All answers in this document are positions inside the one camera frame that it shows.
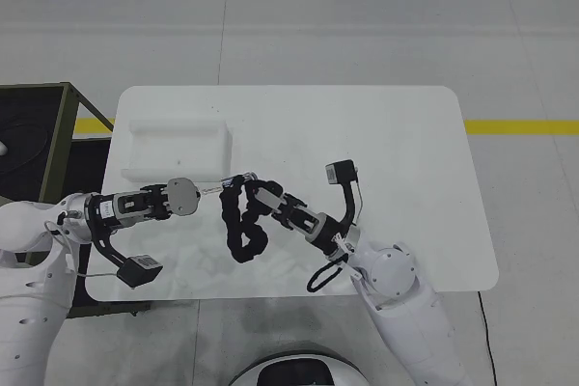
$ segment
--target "white tabletop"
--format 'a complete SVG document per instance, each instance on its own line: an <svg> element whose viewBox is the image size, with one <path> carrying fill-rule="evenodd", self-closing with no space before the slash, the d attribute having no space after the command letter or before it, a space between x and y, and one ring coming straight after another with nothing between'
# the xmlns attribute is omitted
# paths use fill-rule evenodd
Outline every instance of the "white tabletop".
<svg viewBox="0 0 579 386"><path fill-rule="evenodd" d="M407 244L435 290L488 290L497 282L481 191L451 90L134 87L119 102L102 193L143 185L121 177L131 159L134 122L184 119L225 121L232 135L233 175L254 171L260 179L274 179L314 212L336 218L345 210L343 193L327 183L324 166L353 159L365 200L359 225L369 239ZM151 154L162 151L150 148ZM306 284L326 263L318 249L265 217L268 248L239 264L227 249L220 213L218 197L205 196L191 216L118 231L112 236L117 250L151 255L164 268L137 289L113 277L88 279L89 294L105 301L312 295ZM115 270L93 248L89 273ZM317 295L350 293L354 288L342 275Z"/></svg>

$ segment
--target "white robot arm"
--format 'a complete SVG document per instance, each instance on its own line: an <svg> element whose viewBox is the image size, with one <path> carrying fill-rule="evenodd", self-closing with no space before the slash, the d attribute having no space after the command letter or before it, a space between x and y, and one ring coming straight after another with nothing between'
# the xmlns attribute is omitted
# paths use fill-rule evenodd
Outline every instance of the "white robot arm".
<svg viewBox="0 0 579 386"><path fill-rule="evenodd" d="M330 261L314 275L308 291L319 290L343 268L349 269L382 340L416 385L471 386L455 353L454 330L442 302L421 275L409 249L401 243L391 246L370 242L352 224L355 204L350 183L358 180L353 162L330 164L326 172L329 183L344 189L346 210L340 222L325 213L313 213L279 188L271 192L259 187L252 193L258 202L272 209L273 218L305 235ZM249 196L248 184L245 187ZM335 273L315 285L321 272L335 266Z"/></svg>
<svg viewBox="0 0 579 386"><path fill-rule="evenodd" d="M212 191L223 190L223 218L229 223L232 216L227 215L227 203L235 204L237 210L237 195L235 203L234 198L224 201L223 196L239 189L237 182L253 182L247 191L247 208L258 203L260 214L272 214L286 228L305 235L330 261L327 267L337 266L337 272L317 286L315 275L309 291L323 287L343 268L350 269L354 287L383 341L417 385L471 386L455 354L453 329L442 304L409 250L401 244L371 243L352 224L355 207L350 183L357 180L353 162L338 162L326 170L329 182L344 189L346 213L341 221L311 212L300 200L275 188L280 185L261 183L253 173L225 179L224 189ZM111 245L110 235L141 221L191 214L200 197L209 192L199 191L189 179L172 179L167 185L137 192L75 194L56 206L11 203L0 207L0 386L43 384L49 350L72 302L78 245L92 242L118 267L116 275L130 287L146 284L161 265L150 256L125 258ZM233 248L230 232L228 246L235 259L244 258ZM248 258L264 248L265 243L252 248ZM30 267L2 251L50 252L41 264Z"/></svg>
<svg viewBox="0 0 579 386"><path fill-rule="evenodd" d="M0 386L43 384L49 350L72 303L80 244L93 243L128 286L146 284L161 264L150 256L125 258L110 235L138 222L189 215L206 193L189 179L171 179L136 192L73 194L55 206L0 207ZM14 255L46 251L36 266L18 263Z"/></svg>

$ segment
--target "black wire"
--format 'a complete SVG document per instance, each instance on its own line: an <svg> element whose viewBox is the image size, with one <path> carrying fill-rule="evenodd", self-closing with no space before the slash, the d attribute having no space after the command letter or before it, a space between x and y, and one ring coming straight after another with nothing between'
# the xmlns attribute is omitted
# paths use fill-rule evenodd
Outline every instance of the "black wire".
<svg viewBox="0 0 579 386"><path fill-rule="evenodd" d="M493 352L491 352L491 341L489 339L489 325L486 322L486 314L484 313L483 296L480 292L479 301L481 302L482 321L484 322L484 335L486 338L486 348L489 352L489 360L491 361L491 371L493 372L493 385L498 386L498 376L495 372L495 362L493 361Z"/></svg>
<svg viewBox="0 0 579 386"><path fill-rule="evenodd" d="M333 260L331 262L328 262L327 265L318 269L317 272L314 273L313 276L311 277L311 279L309 280L309 283L307 283L307 291L309 293L315 293L315 292L323 289L328 283L330 283L331 280L333 280L334 278L339 276L341 271L343 271L344 269L341 267L338 267L335 272L330 274L330 276L328 276L326 279L322 280L321 283L319 283L317 286L314 286L314 283L316 282L317 278L319 278L319 275L321 275L322 273L324 273L328 269L332 268L333 266L337 265L339 262L347 262L348 258L349 258L348 254L342 254L340 257L336 258L335 260Z"/></svg>

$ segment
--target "gray floor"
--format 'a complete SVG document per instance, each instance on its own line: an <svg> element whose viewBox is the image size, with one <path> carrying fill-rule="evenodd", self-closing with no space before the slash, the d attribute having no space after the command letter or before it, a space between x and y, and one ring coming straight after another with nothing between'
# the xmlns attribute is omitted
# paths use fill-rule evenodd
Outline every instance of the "gray floor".
<svg viewBox="0 0 579 386"><path fill-rule="evenodd" d="M132 85L337 83L446 85L468 119L579 119L579 0L0 0L0 83L61 80L108 116ZM579 385L579 137L469 141L500 266L484 294L500 385ZM489 385L476 294L444 298ZM349 296L69 320L47 385L222 385L314 345L373 385L411 384Z"/></svg>

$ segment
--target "yellow floor line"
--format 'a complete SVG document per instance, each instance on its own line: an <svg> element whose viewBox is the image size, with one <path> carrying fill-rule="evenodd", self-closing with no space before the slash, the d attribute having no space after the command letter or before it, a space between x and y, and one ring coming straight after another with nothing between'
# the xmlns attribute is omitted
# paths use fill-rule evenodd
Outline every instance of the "yellow floor line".
<svg viewBox="0 0 579 386"><path fill-rule="evenodd" d="M109 134L111 131L97 118L78 118L75 121L75 134Z"/></svg>
<svg viewBox="0 0 579 386"><path fill-rule="evenodd" d="M579 121L465 121L468 135L579 135ZM108 134L96 118L79 118L75 134Z"/></svg>

